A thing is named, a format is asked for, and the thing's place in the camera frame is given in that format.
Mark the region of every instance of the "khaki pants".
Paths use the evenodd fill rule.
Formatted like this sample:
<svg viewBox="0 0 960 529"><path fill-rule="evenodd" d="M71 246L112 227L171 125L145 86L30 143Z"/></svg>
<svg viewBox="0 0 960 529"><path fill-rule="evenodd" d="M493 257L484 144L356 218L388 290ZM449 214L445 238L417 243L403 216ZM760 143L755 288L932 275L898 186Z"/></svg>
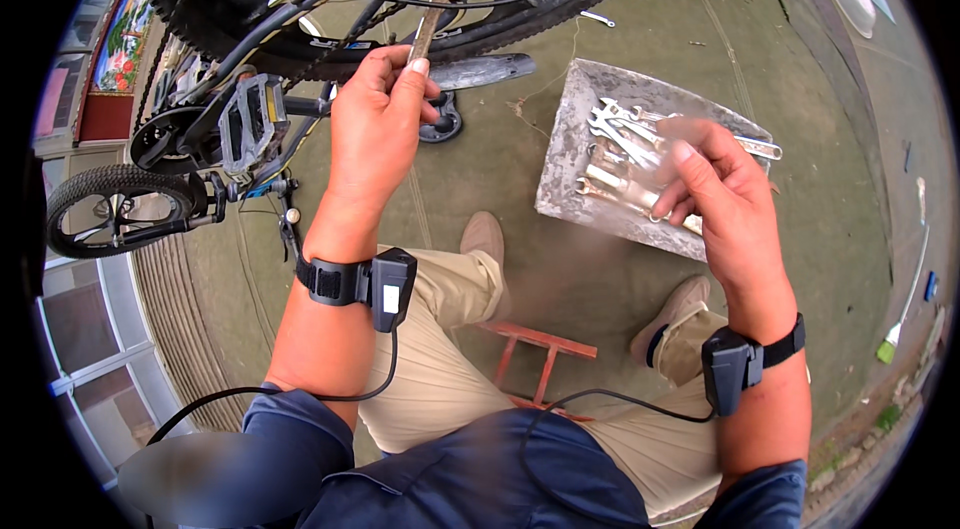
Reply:
<svg viewBox="0 0 960 529"><path fill-rule="evenodd" d="M494 313L504 285L497 262L481 251L409 251L417 259L417 279L407 318L397 329L397 370L390 387L360 402L360 417L377 446L394 454L514 406L444 333ZM724 324L697 302L667 328L654 351L654 368L677 388L655 404L685 415L710 412L700 347ZM377 340L368 389L379 386L390 367L390 336L378 334ZM713 421L692 423L637 406L578 424L630 477L651 517L720 482Z"/></svg>

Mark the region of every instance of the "beige shoe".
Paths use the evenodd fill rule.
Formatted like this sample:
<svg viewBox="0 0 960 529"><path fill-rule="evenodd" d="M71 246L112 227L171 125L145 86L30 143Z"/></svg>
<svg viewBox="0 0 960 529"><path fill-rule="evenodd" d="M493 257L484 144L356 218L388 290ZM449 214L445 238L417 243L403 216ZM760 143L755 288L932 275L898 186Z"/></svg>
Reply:
<svg viewBox="0 0 960 529"><path fill-rule="evenodd" d="M711 283L702 274L695 274L689 279L679 284L679 287L673 290L673 293L666 298L666 304L660 309L655 319L650 324L643 327L636 337L630 341L630 355L636 362L644 367L650 366L648 361L648 350L650 342L654 335L665 325L669 325L677 315L687 307L698 301L707 301L711 294Z"/></svg>
<svg viewBox="0 0 960 529"><path fill-rule="evenodd" d="M460 240L460 253L479 250L489 254L490 258L496 260L500 275L503 276L503 230L496 220L490 212L477 212L471 216ZM507 290L506 278L503 280L503 295L496 307L491 320L503 319L510 314L510 292Z"/></svg>

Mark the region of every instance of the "hand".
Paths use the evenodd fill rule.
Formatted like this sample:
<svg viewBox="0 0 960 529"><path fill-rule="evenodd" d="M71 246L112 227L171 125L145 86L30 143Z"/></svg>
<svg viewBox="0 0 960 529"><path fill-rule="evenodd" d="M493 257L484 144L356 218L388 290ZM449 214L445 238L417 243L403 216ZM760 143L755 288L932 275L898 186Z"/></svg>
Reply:
<svg viewBox="0 0 960 529"><path fill-rule="evenodd" d="M382 211L414 163L420 125L437 122L430 64L404 67L410 46L370 52L333 101L330 182L324 197Z"/></svg>
<svg viewBox="0 0 960 529"><path fill-rule="evenodd" d="M793 328L797 303L784 269L777 211L762 168L726 128L711 121L674 117L656 123L676 137L658 179L667 182L652 212L679 226L689 214L703 217L710 270L724 288L729 326L761 343Z"/></svg>

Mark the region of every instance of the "shirt sleeve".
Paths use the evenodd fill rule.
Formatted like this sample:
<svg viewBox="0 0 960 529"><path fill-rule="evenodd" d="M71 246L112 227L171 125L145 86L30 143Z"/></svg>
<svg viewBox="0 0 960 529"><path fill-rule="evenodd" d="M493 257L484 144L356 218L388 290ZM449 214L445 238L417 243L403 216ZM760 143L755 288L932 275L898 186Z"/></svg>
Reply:
<svg viewBox="0 0 960 529"><path fill-rule="evenodd" d="M272 383L263 387L276 389ZM301 486L320 484L326 475L354 467L354 433L326 404L303 390L258 394L243 418L243 432L283 444L276 460Z"/></svg>
<svg viewBox="0 0 960 529"><path fill-rule="evenodd" d="M807 463L764 466L741 477L713 502L697 527L799 527Z"/></svg>

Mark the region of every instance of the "green floor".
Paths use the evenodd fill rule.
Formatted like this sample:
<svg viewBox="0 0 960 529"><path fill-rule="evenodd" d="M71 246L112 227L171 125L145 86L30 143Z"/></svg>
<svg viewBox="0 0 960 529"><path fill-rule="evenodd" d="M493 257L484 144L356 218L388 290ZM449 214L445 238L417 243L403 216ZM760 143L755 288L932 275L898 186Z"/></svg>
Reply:
<svg viewBox="0 0 960 529"><path fill-rule="evenodd" d="M533 201L546 151L542 131L553 126L571 56L677 84L757 122L784 149L770 178L780 191L774 201L784 261L807 319L814 433L822 432L866 385L891 292L878 202L830 83L778 0L607 0L595 11L616 28L568 21L507 49L534 57L533 76L458 95L462 135L420 149L390 202L380 240L452 251L472 213L493 212L506 236L512 319L599 348L595 361L560 356L547 398L590 387L640 396L665 391L665 380L630 359L627 343L678 283L709 274L707 266L539 216ZM313 83L294 92L316 89ZM508 104L521 100L518 118ZM291 165L301 185L294 195L303 212L301 232L327 181L326 128ZM236 385L262 380L293 279L275 218L255 209L270 206L263 199L248 202L239 219L233 206L222 225L187 236L203 319ZM712 282L708 304L722 313L723 295ZM453 338L478 367L492 371L501 338L473 327ZM508 387L532 393L544 356L519 346ZM599 407L609 404L571 409L602 415Z"/></svg>

